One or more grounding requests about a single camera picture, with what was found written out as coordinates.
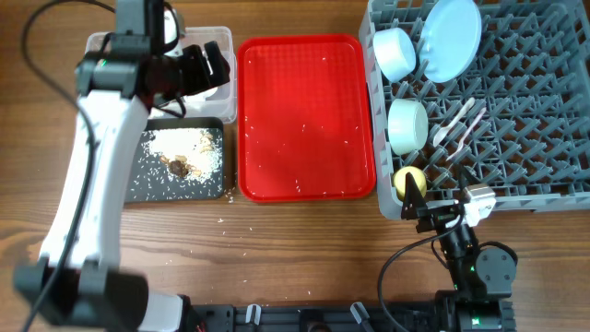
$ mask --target dish rack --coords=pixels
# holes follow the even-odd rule
[[[424,65],[391,83],[375,61],[372,38],[394,27],[407,32],[419,49],[424,22],[437,1],[370,0],[360,25],[365,77],[372,107],[379,207],[399,219],[402,202],[392,176],[404,166],[422,169],[430,206],[460,196],[452,166],[461,163],[496,193],[495,210],[563,211],[590,208],[590,26],[582,0],[478,0],[482,36],[478,54],[459,77],[435,84]],[[438,147],[436,132],[469,98],[476,105]],[[387,137],[387,112],[396,98],[420,101],[429,116],[422,150],[396,156]],[[460,154],[458,140],[486,106]]]

